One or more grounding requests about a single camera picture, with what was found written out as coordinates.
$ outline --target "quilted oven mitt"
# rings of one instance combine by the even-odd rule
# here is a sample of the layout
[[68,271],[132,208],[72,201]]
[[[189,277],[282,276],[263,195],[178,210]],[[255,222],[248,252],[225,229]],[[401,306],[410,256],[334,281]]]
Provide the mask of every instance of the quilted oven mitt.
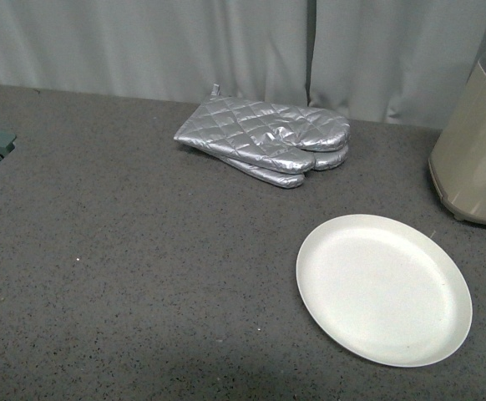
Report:
[[349,124],[330,110],[219,96],[219,87],[175,134],[273,185],[298,186],[310,169],[328,170],[346,157]]

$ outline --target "white plate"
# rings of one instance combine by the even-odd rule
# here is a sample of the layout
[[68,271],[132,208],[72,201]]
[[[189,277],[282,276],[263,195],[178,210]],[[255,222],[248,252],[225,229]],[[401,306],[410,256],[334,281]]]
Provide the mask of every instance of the white plate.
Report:
[[296,261],[302,299],[343,347],[398,367],[436,363],[466,339],[473,309],[460,270],[431,239],[385,217],[318,226]]

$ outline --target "silver oven mitt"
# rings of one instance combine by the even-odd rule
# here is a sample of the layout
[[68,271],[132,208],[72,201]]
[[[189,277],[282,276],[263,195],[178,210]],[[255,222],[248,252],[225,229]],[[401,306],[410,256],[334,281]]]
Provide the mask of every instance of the silver oven mitt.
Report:
[[[315,153],[316,165],[313,170],[323,171],[338,167],[345,161],[348,150],[349,145],[345,145],[343,148],[336,150],[335,152]],[[279,173],[278,171],[264,169],[263,167],[257,167],[224,156],[217,156],[217,158],[258,180],[280,186],[281,188],[296,188],[297,186],[302,185],[305,179],[304,174]]]
[[347,119],[331,110],[223,97],[215,86],[175,140],[215,157],[296,175],[315,168],[316,159],[323,170],[328,158],[314,152],[341,150],[348,135]]

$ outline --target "plate rim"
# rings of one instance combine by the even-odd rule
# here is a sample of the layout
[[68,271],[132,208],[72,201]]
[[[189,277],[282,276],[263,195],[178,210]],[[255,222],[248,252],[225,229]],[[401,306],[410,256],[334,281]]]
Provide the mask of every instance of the plate rim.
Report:
[[[388,225],[396,226],[397,228],[400,228],[403,231],[406,231],[408,234],[410,234],[410,236],[415,236],[418,239],[423,240],[425,242],[425,244],[429,244],[434,250],[436,250],[437,252],[440,252],[440,256],[445,256],[445,257],[448,258],[448,260],[452,264],[450,267],[452,268],[452,270],[455,270],[457,272],[458,276],[461,279],[460,284],[463,285],[463,289],[465,289],[464,294],[467,294],[467,296],[468,296],[468,304],[467,305],[461,305],[462,308],[465,308],[464,311],[468,314],[468,321],[467,321],[467,325],[466,325],[467,329],[464,330],[463,335],[459,337],[459,341],[457,341],[457,344],[453,347],[453,349],[450,352],[443,355],[441,358],[435,358],[434,360],[431,360],[430,362],[426,362],[426,363],[388,363],[388,362],[383,362],[382,360],[378,360],[378,358],[370,358],[367,355],[365,355],[364,353],[357,352],[356,350],[349,347],[347,344],[343,343],[341,340],[338,340],[337,338],[335,338],[331,333],[329,333],[323,327],[323,324],[321,324],[320,319],[316,318],[315,314],[312,312],[313,308],[309,306],[308,301],[305,297],[305,291],[303,291],[303,289],[301,288],[301,274],[302,274],[301,273],[301,270],[302,270],[301,254],[304,252],[305,247],[309,246],[308,243],[311,241],[312,237],[317,235],[317,232],[323,230],[323,226],[331,225],[331,224],[333,224],[333,222],[338,222],[339,220],[346,220],[346,221],[353,220],[358,225],[360,225],[360,221],[363,221],[363,220],[366,220],[366,222],[364,222],[365,225],[367,224],[367,221],[373,221],[373,222],[374,221],[385,221]],[[468,284],[467,284],[462,272],[460,271],[460,269],[458,268],[458,266],[456,265],[454,260],[451,258],[451,256],[439,244],[437,244],[431,238],[429,238],[428,236],[423,234],[421,231],[419,231],[419,230],[417,230],[417,229],[415,229],[415,228],[413,228],[413,227],[411,227],[411,226],[409,226],[405,223],[402,223],[401,221],[397,221],[397,220],[394,220],[394,219],[391,219],[391,218],[385,217],[385,216],[370,215],[370,214],[342,215],[342,216],[337,216],[337,217],[331,218],[330,220],[324,221],[320,225],[315,227],[306,236],[306,238],[302,242],[301,247],[300,247],[300,249],[297,253],[296,281],[297,281],[297,288],[299,290],[299,294],[301,295],[301,298],[302,298],[302,301],[304,302],[306,310],[310,313],[313,320],[317,323],[317,325],[321,328],[321,330],[323,332],[325,332],[325,334],[329,338],[334,340],[335,343],[339,344],[342,348],[345,348],[349,352],[354,353],[354,354],[358,355],[359,357],[364,358],[366,360],[372,361],[374,363],[380,363],[382,365],[393,366],[393,367],[398,367],[398,368],[418,368],[418,367],[428,366],[428,365],[431,365],[431,364],[434,364],[434,363],[441,362],[444,359],[449,358],[451,355],[456,353],[462,347],[463,343],[465,342],[465,340],[467,339],[467,337],[469,335],[469,332],[471,330],[471,326],[472,326],[472,323],[473,323],[473,303],[472,303],[472,298],[471,298],[471,292],[469,291]]]

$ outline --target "countertop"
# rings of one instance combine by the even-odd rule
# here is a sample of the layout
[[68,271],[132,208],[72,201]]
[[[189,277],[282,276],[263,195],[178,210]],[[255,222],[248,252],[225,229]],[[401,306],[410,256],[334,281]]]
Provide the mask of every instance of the countertop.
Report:
[[[0,86],[0,399],[486,399],[486,227],[439,202],[439,131],[352,121],[345,164],[283,190],[174,142],[195,108]],[[311,318],[297,252],[358,213],[459,267],[473,324],[451,357],[372,363]]]

